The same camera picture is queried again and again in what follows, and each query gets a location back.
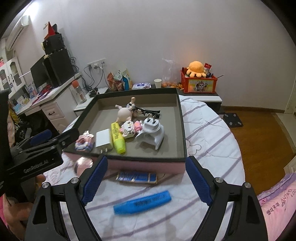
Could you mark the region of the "rose gold round compact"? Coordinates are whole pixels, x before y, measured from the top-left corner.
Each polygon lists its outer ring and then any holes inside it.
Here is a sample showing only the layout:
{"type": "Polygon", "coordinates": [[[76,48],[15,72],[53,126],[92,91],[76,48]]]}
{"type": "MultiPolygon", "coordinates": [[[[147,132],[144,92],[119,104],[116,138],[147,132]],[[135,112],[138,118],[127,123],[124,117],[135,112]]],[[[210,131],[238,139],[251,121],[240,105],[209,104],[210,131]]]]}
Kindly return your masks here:
{"type": "Polygon", "coordinates": [[[80,177],[81,174],[88,168],[91,168],[93,166],[92,159],[88,157],[80,157],[74,165],[74,172],[75,174],[80,177]]]}

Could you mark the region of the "blue highlighter pen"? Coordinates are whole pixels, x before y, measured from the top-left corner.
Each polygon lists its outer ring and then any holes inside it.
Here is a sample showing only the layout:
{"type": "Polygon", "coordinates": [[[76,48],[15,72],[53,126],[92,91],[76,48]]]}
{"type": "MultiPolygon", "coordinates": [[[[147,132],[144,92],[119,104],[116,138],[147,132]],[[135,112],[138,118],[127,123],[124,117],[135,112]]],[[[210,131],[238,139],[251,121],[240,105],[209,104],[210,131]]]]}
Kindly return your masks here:
{"type": "Polygon", "coordinates": [[[130,215],[160,207],[170,201],[170,193],[168,191],[164,191],[117,204],[113,207],[113,210],[116,215],[130,215]]]}

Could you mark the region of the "white charger cube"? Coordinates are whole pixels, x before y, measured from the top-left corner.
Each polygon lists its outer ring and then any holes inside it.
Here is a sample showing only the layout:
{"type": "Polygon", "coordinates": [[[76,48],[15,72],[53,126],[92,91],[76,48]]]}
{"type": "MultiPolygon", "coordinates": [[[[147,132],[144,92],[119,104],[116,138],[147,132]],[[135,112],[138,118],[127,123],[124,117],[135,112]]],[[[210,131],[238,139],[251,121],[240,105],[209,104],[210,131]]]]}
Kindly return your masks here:
{"type": "Polygon", "coordinates": [[[109,128],[101,130],[95,136],[95,150],[102,154],[113,149],[111,131],[109,128]]]}

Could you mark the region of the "pink printed pillow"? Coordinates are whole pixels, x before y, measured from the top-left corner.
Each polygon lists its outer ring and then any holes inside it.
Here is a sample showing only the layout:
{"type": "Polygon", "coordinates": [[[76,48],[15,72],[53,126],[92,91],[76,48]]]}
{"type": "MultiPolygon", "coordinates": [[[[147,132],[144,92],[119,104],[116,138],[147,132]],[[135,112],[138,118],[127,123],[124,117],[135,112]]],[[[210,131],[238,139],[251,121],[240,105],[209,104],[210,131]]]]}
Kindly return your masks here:
{"type": "Polygon", "coordinates": [[[286,174],[257,199],[265,219],[269,240],[276,240],[295,212],[295,173],[286,174]]]}

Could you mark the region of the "white desk with drawers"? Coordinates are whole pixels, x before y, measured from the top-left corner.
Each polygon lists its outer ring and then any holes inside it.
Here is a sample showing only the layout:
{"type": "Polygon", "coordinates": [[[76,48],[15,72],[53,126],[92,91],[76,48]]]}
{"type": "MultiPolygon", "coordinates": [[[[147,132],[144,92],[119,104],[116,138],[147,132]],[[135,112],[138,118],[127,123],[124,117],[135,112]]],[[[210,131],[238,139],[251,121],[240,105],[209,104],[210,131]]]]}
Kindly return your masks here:
{"type": "Polygon", "coordinates": [[[76,73],[64,84],[52,89],[50,93],[40,100],[34,97],[16,114],[29,116],[41,110],[55,129],[62,133],[77,118],[74,109],[78,102],[72,93],[74,90],[72,82],[78,80],[81,76],[81,72],[76,73]]]}

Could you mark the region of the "pink striped block toy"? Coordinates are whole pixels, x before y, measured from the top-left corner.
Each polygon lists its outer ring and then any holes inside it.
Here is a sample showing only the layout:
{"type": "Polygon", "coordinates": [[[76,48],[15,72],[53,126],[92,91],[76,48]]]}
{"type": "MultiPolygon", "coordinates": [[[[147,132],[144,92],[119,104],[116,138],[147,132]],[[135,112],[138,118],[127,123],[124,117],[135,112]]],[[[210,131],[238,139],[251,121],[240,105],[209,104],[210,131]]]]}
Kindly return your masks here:
{"type": "Polygon", "coordinates": [[[75,150],[81,152],[90,152],[94,146],[94,135],[85,131],[75,142],[75,150]]]}

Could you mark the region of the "red capped bottle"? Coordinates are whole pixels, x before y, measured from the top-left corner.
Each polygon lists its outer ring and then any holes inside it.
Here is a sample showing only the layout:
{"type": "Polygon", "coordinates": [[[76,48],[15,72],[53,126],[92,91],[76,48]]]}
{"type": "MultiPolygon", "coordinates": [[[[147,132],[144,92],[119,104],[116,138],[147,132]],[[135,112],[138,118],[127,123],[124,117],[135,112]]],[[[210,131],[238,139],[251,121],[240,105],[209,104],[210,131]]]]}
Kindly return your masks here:
{"type": "Polygon", "coordinates": [[[72,87],[75,92],[75,98],[77,100],[78,104],[86,102],[86,96],[82,90],[82,88],[79,85],[79,82],[77,80],[72,81],[72,87]]]}

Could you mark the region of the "yellow highlighter pen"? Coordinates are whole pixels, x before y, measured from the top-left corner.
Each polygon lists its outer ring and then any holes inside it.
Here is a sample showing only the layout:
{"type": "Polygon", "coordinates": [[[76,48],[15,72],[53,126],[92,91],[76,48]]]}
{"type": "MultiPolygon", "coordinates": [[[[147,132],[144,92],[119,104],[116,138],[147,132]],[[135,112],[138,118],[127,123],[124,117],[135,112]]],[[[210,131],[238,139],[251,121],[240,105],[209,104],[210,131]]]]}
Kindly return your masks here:
{"type": "Polygon", "coordinates": [[[118,154],[125,153],[125,140],[120,132],[120,127],[117,122],[111,124],[111,134],[113,146],[118,154]]]}

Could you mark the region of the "black computer monitor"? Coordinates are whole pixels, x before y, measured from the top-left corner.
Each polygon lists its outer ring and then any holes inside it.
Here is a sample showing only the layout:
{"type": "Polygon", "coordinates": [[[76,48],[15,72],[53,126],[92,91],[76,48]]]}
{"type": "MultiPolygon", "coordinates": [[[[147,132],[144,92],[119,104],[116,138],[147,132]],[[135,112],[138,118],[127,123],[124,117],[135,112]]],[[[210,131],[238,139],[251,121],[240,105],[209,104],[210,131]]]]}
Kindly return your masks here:
{"type": "Polygon", "coordinates": [[[41,87],[45,83],[49,83],[49,78],[46,73],[46,68],[43,64],[44,57],[41,57],[31,68],[31,75],[36,89],[41,87]]]}

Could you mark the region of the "white glass door cabinet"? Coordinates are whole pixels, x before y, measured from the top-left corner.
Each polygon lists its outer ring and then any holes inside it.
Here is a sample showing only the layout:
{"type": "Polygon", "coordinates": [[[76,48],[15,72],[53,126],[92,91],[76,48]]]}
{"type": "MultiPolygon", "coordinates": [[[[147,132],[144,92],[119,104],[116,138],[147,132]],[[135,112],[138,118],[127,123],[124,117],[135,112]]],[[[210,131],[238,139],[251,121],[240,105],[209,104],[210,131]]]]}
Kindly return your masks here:
{"type": "Polygon", "coordinates": [[[1,66],[1,90],[7,90],[9,98],[12,98],[25,84],[17,57],[1,66]]]}

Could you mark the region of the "blue gold flat box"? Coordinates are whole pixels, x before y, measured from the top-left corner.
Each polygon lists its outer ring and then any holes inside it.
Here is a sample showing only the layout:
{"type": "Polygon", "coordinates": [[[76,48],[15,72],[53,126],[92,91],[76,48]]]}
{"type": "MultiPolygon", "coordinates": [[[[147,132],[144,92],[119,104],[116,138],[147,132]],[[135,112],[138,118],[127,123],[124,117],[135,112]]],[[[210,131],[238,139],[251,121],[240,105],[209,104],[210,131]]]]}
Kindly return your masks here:
{"type": "Polygon", "coordinates": [[[130,182],[130,183],[156,184],[158,182],[158,176],[156,173],[121,171],[121,172],[118,172],[116,181],[130,182]]]}

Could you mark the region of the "black computer tower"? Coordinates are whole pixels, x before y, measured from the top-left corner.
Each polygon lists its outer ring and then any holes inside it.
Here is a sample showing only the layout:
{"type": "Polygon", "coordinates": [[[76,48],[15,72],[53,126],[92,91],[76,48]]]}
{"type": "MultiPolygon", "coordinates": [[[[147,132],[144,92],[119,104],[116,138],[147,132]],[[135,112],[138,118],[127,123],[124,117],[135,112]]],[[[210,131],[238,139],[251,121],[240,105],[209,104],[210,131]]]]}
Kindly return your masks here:
{"type": "Polygon", "coordinates": [[[55,88],[63,85],[75,75],[67,50],[53,52],[44,59],[43,65],[50,85],[55,88]]]}

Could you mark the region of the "pink white block figure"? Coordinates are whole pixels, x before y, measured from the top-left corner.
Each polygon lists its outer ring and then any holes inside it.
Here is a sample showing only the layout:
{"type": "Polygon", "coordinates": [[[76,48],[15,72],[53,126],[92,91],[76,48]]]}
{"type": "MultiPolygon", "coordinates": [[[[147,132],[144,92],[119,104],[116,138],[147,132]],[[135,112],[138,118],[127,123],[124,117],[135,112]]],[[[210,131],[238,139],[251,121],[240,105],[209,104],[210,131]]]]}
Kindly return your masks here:
{"type": "Polygon", "coordinates": [[[135,122],[129,120],[124,122],[120,127],[120,132],[124,139],[132,138],[142,130],[142,121],[136,120],[135,122]]]}

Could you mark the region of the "pale doll figure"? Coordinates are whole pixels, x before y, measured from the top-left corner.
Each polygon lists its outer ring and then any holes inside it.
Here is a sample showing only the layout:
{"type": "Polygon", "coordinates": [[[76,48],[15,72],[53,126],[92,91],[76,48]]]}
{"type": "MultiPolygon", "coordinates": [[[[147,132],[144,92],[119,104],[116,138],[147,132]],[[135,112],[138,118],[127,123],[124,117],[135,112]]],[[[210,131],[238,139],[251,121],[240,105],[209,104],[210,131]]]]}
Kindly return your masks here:
{"type": "Polygon", "coordinates": [[[135,103],[135,97],[133,96],[126,107],[122,107],[117,104],[115,105],[115,108],[118,109],[117,119],[116,119],[117,123],[124,123],[126,121],[132,120],[133,110],[135,108],[134,103],[135,103]]]}

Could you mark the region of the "pink black tray box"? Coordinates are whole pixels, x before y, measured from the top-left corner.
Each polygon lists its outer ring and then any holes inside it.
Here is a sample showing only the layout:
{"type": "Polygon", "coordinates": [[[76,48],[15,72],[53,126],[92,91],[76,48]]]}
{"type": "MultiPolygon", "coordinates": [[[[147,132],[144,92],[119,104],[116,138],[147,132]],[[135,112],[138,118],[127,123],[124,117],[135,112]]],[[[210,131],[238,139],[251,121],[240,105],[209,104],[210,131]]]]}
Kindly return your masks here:
{"type": "Polygon", "coordinates": [[[91,150],[77,142],[65,152],[96,158],[109,168],[182,174],[187,156],[181,102],[177,90],[144,89],[99,94],[73,128],[93,136],[91,150]]]}

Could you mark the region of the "snack bags pile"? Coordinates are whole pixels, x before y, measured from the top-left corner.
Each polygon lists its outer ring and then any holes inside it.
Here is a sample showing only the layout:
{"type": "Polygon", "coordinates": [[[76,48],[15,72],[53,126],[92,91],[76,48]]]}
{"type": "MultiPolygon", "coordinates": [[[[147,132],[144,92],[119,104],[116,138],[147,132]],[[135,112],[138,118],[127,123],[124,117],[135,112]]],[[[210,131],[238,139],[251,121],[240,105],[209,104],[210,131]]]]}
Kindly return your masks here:
{"type": "Polygon", "coordinates": [[[127,69],[117,71],[115,74],[110,72],[107,75],[107,83],[111,91],[132,90],[132,79],[127,69]]]}

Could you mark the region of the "black box on tower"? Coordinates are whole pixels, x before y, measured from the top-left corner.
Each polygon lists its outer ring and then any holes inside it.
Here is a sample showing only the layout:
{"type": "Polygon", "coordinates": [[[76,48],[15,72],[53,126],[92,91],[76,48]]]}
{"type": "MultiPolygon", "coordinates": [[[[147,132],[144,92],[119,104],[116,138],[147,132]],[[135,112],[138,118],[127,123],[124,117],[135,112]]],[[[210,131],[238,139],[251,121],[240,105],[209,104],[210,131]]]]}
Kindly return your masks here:
{"type": "Polygon", "coordinates": [[[63,37],[60,33],[49,36],[43,43],[43,49],[46,55],[60,51],[65,48],[63,37]]]}

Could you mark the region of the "black floor scale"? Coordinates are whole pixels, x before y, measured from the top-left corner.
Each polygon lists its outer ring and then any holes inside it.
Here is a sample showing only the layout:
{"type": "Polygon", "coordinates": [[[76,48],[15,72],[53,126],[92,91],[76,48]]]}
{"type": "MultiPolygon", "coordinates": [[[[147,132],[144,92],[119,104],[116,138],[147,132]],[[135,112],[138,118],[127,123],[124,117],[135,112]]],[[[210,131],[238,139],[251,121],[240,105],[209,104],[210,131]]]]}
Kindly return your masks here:
{"type": "Polygon", "coordinates": [[[224,113],[223,120],[229,128],[243,127],[243,123],[236,113],[224,113]]]}

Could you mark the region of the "wet wipes pack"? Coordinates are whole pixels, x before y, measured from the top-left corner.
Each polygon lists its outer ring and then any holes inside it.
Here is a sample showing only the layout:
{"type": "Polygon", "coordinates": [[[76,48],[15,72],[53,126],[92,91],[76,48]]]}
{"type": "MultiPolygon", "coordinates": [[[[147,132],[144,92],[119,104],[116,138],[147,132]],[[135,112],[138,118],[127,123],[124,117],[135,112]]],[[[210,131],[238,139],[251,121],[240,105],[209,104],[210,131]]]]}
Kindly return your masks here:
{"type": "Polygon", "coordinates": [[[152,86],[150,83],[135,83],[132,86],[132,90],[150,89],[152,86]]]}

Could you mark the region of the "red cone hat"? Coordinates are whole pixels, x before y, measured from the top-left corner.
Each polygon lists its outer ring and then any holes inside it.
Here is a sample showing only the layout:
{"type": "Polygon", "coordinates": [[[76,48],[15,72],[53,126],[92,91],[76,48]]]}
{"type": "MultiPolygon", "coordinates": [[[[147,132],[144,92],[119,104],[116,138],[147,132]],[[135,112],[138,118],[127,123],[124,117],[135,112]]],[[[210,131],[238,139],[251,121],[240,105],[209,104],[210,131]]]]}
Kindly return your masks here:
{"type": "Polygon", "coordinates": [[[50,22],[48,22],[45,27],[45,33],[46,33],[46,35],[44,37],[44,40],[48,39],[48,37],[56,35],[56,32],[55,32],[54,28],[52,27],[52,25],[50,24],[50,22]]]}

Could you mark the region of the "white air conditioner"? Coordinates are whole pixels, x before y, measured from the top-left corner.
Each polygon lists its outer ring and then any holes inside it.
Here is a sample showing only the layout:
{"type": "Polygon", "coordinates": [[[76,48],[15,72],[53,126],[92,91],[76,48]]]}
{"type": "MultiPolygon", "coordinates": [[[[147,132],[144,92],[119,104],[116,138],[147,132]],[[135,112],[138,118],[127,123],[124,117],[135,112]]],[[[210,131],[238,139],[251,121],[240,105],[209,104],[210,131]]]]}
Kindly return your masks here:
{"type": "Polygon", "coordinates": [[[17,41],[18,37],[20,37],[21,33],[28,27],[30,23],[30,16],[22,16],[14,28],[12,29],[10,35],[8,36],[6,40],[6,50],[11,51],[13,46],[15,45],[15,42],[17,41]]]}

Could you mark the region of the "black hair clip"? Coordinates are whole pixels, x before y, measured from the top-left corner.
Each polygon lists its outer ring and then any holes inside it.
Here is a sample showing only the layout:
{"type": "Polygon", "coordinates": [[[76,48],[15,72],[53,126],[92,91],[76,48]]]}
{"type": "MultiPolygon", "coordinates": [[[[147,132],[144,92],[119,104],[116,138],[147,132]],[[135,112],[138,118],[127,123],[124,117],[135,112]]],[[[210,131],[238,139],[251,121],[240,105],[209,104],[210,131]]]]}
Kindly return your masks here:
{"type": "Polygon", "coordinates": [[[160,112],[161,112],[160,110],[148,110],[144,108],[139,108],[137,106],[133,108],[134,116],[143,115],[143,116],[150,116],[153,118],[159,118],[160,112]]]}

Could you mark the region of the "white paper cup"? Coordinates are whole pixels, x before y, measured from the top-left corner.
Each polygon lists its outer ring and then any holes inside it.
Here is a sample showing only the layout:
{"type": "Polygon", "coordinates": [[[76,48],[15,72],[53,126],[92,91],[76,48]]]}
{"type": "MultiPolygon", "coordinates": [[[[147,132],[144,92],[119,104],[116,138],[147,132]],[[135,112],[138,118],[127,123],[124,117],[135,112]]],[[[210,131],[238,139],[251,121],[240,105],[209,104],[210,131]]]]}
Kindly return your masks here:
{"type": "Polygon", "coordinates": [[[162,87],[162,79],[158,78],[154,80],[154,84],[156,88],[161,88],[162,87]]]}

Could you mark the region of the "white bedside table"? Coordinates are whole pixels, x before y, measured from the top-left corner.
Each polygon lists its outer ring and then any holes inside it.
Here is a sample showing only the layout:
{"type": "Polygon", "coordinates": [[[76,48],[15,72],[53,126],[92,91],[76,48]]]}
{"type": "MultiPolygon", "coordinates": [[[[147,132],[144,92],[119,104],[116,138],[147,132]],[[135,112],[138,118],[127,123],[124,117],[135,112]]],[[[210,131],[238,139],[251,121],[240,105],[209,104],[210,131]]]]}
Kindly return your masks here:
{"type": "Polygon", "coordinates": [[[204,102],[216,113],[218,113],[221,109],[222,98],[216,93],[184,93],[182,90],[179,89],[177,90],[177,92],[181,96],[204,102]]]}

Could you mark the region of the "clear bag of oranges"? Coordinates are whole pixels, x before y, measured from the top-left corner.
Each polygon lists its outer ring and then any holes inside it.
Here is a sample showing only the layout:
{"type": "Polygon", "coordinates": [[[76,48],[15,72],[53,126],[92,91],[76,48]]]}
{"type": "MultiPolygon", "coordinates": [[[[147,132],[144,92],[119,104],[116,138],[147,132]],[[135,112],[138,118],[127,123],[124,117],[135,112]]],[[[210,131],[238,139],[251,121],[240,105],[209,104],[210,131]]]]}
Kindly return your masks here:
{"type": "Polygon", "coordinates": [[[179,66],[169,59],[162,59],[162,88],[176,86],[179,82],[179,66]]]}

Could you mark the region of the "red cartoon storage crate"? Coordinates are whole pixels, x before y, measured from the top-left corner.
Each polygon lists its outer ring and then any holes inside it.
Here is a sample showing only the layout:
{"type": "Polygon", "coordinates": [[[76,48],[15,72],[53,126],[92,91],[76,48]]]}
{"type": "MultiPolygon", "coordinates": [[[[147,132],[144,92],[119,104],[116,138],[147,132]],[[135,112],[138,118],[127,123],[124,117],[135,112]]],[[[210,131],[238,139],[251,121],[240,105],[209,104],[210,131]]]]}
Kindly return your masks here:
{"type": "Polygon", "coordinates": [[[215,93],[218,78],[191,78],[186,72],[187,68],[182,68],[181,85],[184,93],[215,93]]]}

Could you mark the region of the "orange octopus plush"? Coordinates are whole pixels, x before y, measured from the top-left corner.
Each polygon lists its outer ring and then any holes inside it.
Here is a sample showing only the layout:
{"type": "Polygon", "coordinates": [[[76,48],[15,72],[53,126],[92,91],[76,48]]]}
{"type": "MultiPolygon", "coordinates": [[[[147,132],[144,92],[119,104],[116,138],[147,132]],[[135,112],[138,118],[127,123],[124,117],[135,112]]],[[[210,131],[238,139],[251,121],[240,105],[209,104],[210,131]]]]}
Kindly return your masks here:
{"type": "Polygon", "coordinates": [[[193,61],[189,64],[188,69],[186,74],[190,77],[190,78],[205,78],[206,77],[206,73],[204,70],[204,66],[201,62],[199,61],[193,61]]]}

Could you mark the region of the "white wall power strip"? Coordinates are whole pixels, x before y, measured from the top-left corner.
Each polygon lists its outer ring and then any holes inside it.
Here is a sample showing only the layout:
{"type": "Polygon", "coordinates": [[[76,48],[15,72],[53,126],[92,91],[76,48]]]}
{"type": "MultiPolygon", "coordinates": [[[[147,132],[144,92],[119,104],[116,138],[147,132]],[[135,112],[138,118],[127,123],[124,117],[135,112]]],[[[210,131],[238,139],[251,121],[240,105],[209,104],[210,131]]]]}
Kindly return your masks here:
{"type": "Polygon", "coordinates": [[[106,59],[103,58],[103,59],[99,59],[99,60],[88,63],[88,66],[91,66],[94,69],[97,69],[97,68],[102,69],[105,66],[105,63],[106,63],[106,59]]]}

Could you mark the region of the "white wall plug adapter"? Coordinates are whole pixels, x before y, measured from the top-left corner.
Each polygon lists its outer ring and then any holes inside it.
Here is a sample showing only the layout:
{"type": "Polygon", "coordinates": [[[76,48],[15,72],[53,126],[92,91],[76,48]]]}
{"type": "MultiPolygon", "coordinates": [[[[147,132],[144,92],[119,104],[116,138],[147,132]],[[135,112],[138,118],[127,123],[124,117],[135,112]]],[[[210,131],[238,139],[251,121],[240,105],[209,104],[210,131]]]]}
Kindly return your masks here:
{"type": "Polygon", "coordinates": [[[135,139],[139,142],[145,142],[153,145],[158,150],[165,135],[164,126],[160,124],[159,119],[148,117],[142,124],[142,130],[135,139]]]}

